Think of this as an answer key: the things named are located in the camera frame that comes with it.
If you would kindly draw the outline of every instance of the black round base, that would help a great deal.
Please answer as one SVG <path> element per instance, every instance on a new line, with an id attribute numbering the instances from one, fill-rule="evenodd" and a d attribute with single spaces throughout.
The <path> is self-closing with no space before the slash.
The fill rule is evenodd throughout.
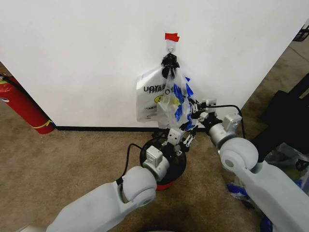
<path id="1" fill-rule="evenodd" d="M 140 164 L 142 165 L 144 161 L 146 160 L 146 150 L 150 146 L 154 146 L 157 149 L 162 150 L 163 148 L 162 144 L 165 141 L 166 141 L 165 138 L 159 138 L 159 139 L 154 138 L 148 141 L 147 143 L 145 143 L 145 145 L 143 146 L 143 149 L 140 152 Z M 178 177 L 180 177 L 183 174 L 187 166 L 187 158 L 184 152 L 180 156 L 177 156 L 176 152 L 173 152 L 173 153 L 174 154 L 163 154 L 163 156 L 165 156 L 169 161 L 169 169 L 165 177 L 160 182 L 157 182 L 158 185 L 166 185 L 176 180 Z"/>

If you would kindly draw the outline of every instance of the white wall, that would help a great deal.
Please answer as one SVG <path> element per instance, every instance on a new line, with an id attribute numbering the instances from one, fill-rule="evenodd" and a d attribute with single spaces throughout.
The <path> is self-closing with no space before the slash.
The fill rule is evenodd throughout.
<path id="1" fill-rule="evenodd" d="M 143 127 L 137 77 L 166 54 L 199 99 L 242 106 L 308 18 L 308 0 L 0 0 L 0 60 L 58 126 Z M 220 110 L 224 115 L 231 110 Z"/>

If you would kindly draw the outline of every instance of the red cylinder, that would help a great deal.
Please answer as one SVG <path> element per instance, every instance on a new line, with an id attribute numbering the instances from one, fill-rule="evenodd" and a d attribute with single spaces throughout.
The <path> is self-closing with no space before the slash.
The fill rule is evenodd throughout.
<path id="1" fill-rule="evenodd" d="M 9 80 L 21 86 L 14 77 L 10 77 Z M 47 115 L 26 93 L 4 80 L 0 81 L 0 99 L 7 103 L 38 133 L 47 134 L 55 129 Z"/>

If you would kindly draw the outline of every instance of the red tape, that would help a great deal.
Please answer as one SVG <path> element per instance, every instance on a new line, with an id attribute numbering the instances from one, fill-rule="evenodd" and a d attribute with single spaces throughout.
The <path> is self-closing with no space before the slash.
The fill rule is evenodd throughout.
<path id="1" fill-rule="evenodd" d="M 165 33 L 165 39 L 178 42 L 179 36 L 178 36 L 178 33 Z"/>

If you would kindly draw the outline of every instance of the beige carpet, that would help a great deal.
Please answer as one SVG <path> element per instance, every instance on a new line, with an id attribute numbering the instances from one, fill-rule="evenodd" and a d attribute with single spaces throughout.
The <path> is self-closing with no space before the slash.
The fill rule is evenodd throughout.
<path id="1" fill-rule="evenodd" d="M 309 72 L 309 62 L 303 58 L 309 53 L 297 53 L 304 47 L 308 51 L 308 44 L 288 47 L 246 103 L 243 113 L 248 138 L 265 127 L 257 117 L 273 94 L 290 90 Z M 13 232 L 29 223 L 51 223 L 65 205 L 119 177 L 130 143 L 143 145 L 151 138 L 148 132 L 54 131 L 39 135 L 3 102 L 0 129 L 1 232 Z M 129 167 L 139 164 L 138 157 L 133 148 Z M 112 231 L 256 232 L 261 214 L 230 196 L 225 184 L 233 178 L 222 168 L 209 138 L 199 133 L 184 174 Z"/>

